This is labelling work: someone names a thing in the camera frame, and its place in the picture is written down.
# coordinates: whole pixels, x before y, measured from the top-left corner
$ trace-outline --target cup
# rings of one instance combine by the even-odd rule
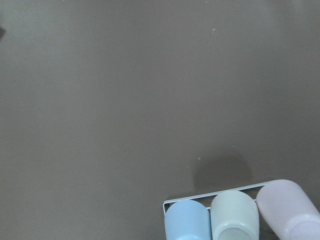
[[[259,240],[259,213],[247,194],[227,190],[211,203],[213,240]]]
[[[293,181],[274,180],[260,189],[256,203],[280,240],[320,239],[320,214]]]
[[[211,240],[210,214],[201,203],[181,200],[166,211],[166,240]]]

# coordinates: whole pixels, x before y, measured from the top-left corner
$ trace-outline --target plastic cup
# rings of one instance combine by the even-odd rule
[[[166,240],[211,240],[210,214],[201,203],[182,200],[164,218]]]
[[[280,240],[320,239],[320,214],[295,182],[274,180],[268,183],[258,192],[256,203]]]
[[[259,213],[247,194],[228,190],[211,203],[211,231],[214,240],[259,240]]]

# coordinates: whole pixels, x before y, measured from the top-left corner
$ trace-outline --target gray surface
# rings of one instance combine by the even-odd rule
[[[1,1],[0,239],[163,240],[164,200],[270,178],[319,208],[319,12]]]

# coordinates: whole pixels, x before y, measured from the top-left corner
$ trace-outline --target table surface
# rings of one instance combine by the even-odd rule
[[[164,200],[270,179],[319,209],[319,12],[0,1],[0,239],[164,240]]]

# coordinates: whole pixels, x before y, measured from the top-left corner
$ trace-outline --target blue cup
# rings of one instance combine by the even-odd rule
[[[201,203],[182,200],[169,207],[164,218],[166,240],[211,240],[209,211]]]

